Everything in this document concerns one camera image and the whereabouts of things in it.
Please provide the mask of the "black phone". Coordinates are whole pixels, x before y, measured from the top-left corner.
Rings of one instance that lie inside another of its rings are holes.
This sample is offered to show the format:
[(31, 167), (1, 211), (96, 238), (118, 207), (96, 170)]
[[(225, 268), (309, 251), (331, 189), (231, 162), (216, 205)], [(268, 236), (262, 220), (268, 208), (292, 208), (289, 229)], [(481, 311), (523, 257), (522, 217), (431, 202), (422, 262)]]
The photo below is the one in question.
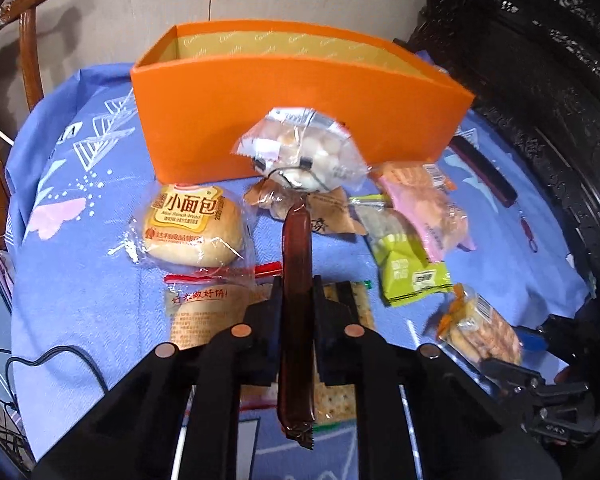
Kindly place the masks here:
[(453, 136), (450, 148), (486, 184), (498, 201), (505, 207), (514, 206), (518, 194), (496, 167), (462, 136)]

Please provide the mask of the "clear bag white candies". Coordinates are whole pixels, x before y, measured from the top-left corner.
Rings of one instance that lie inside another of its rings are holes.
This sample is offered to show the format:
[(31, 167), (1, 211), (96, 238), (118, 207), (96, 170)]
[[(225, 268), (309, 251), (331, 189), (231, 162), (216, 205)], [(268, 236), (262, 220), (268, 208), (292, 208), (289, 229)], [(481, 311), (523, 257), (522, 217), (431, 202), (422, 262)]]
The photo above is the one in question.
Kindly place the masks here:
[(273, 108), (232, 153), (248, 158), (262, 177), (307, 193), (359, 188), (368, 170), (347, 128), (313, 108)]

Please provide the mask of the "green edged soda crackers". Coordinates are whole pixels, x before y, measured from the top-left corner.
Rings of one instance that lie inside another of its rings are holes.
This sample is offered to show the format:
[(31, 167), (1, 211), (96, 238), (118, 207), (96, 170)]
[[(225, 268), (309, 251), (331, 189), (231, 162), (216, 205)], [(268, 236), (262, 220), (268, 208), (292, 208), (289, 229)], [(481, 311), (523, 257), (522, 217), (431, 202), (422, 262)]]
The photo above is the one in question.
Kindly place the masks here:
[(330, 426), (355, 419), (354, 369), (358, 365), (346, 327), (373, 330), (370, 283), (343, 281), (315, 286), (315, 422)]

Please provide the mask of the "dark carved wooden furniture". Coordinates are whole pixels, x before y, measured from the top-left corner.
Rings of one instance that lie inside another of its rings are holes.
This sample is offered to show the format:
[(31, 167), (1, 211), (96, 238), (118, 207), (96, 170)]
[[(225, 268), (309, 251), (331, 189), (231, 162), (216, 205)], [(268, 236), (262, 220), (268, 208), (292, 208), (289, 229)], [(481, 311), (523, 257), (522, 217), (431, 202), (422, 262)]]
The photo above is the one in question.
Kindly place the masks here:
[(600, 0), (426, 0), (405, 47), (474, 94), (600, 288)]

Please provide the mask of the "small bread bun pack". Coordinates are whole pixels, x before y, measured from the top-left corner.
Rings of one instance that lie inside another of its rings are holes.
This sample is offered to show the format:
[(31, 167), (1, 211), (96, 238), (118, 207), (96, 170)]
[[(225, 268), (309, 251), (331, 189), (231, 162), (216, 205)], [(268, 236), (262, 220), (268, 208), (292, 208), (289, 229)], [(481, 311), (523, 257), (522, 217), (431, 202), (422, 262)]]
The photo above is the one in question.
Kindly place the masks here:
[(176, 272), (249, 268), (252, 213), (216, 184), (156, 183), (122, 237), (131, 261)]

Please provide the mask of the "red cracker snack pack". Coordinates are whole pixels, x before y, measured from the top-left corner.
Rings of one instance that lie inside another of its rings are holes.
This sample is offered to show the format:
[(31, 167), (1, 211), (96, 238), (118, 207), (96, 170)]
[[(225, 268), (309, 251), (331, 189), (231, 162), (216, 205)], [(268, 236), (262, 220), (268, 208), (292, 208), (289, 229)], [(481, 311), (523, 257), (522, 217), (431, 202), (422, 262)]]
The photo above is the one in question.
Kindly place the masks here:
[(315, 422), (312, 234), (311, 216), (302, 202), (287, 212), (282, 249), (277, 416), (286, 438), (310, 450)]

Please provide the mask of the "blue patterned tablecloth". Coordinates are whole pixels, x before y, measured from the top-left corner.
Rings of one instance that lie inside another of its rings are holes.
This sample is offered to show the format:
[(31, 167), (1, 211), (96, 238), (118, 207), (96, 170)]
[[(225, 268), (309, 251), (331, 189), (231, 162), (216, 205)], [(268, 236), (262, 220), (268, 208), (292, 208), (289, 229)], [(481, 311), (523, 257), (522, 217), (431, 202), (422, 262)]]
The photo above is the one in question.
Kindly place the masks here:
[[(460, 125), (518, 194), (505, 208), (452, 151), (440, 168), (469, 219), (476, 249), (449, 253), (454, 282), (482, 295), (509, 323), (570, 316), (588, 298), (553, 208), (498, 136), (468, 114)], [(62, 354), (12, 369), (24, 429), (44, 455), (141, 358), (169, 337), (161, 270), (132, 263), (122, 237), (150, 193), (154, 170), (126, 63), (79, 70), (38, 103), (6, 166), (12, 190), (6, 240), (15, 266), (12, 350), (36, 358), (73, 344), (86, 366)], [(531, 226), (535, 254), (521, 229)]]

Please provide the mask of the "clear pack small biscuits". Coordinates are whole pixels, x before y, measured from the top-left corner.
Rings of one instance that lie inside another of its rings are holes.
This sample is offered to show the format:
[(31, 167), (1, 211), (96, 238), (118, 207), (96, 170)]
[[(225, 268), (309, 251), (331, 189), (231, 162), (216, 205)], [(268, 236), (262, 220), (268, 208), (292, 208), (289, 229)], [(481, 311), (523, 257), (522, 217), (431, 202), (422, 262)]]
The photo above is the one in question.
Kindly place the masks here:
[(474, 367), (490, 359), (521, 364), (522, 344), (513, 327), (468, 285), (457, 283), (444, 292), (434, 336)]

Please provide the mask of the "red keychain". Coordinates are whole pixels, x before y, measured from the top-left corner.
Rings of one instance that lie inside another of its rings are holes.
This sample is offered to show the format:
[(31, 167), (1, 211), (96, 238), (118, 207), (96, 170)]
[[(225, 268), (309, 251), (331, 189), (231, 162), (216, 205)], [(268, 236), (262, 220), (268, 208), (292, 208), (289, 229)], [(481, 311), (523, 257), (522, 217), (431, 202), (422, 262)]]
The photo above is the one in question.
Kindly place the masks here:
[(538, 244), (536, 244), (531, 226), (525, 216), (520, 217), (520, 225), (521, 229), (524, 231), (524, 236), (527, 237), (529, 248), (536, 254), (539, 250), (539, 247)]

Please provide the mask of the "orange cardboard box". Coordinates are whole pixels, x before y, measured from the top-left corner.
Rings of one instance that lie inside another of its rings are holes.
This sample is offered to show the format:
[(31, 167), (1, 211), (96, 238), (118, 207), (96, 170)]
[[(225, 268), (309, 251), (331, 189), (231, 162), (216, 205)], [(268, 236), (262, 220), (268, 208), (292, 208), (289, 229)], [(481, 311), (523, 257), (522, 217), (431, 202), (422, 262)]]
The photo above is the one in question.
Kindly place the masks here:
[(346, 128), (366, 162), (432, 162), (474, 97), (393, 42), (287, 21), (171, 27), (131, 80), (155, 175), (197, 184), (252, 175), (233, 146), (275, 107), (312, 108)]

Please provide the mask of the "pink wrapped pastry pack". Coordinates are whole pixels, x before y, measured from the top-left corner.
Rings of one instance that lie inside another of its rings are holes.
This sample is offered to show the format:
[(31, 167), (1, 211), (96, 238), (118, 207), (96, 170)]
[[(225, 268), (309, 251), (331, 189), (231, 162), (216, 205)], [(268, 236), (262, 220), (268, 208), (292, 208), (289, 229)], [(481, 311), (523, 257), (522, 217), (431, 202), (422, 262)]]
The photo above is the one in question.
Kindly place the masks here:
[(431, 262), (455, 248), (476, 249), (468, 214), (449, 196), (455, 185), (436, 164), (383, 162), (370, 168), (370, 177), (413, 227)]

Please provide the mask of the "green snack pack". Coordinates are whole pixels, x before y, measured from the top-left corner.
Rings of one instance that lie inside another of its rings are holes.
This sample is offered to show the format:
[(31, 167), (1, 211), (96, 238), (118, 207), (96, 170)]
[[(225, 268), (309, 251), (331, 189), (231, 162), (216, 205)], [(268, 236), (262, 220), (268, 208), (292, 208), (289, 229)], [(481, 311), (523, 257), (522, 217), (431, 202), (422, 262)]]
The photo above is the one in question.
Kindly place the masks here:
[(411, 223), (381, 195), (350, 197), (349, 204), (366, 229), (366, 243), (378, 266), (382, 296), (388, 306), (403, 306), (452, 290), (446, 265), (429, 261)]

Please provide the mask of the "orange round cake pack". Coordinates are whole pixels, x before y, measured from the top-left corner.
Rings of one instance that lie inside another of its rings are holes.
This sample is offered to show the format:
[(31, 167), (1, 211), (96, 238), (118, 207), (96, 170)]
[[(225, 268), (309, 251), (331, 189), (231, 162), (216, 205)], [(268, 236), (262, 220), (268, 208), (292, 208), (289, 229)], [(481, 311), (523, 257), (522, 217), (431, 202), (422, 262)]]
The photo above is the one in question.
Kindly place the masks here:
[(250, 304), (267, 300), (282, 271), (283, 265), (274, 261), (258, 264), (246, 274), (237, 268), (168, 274), (163, 283), (170, 341), (180, 350), (208, 344), (221, 330), (242, 322)]

